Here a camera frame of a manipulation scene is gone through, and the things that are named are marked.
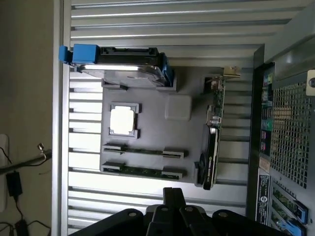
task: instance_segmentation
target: metal mesh grille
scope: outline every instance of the metal mesh grille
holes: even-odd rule
[[[309,158],[311,99],[306,83],[274,90],[272,168],[306,188]]]

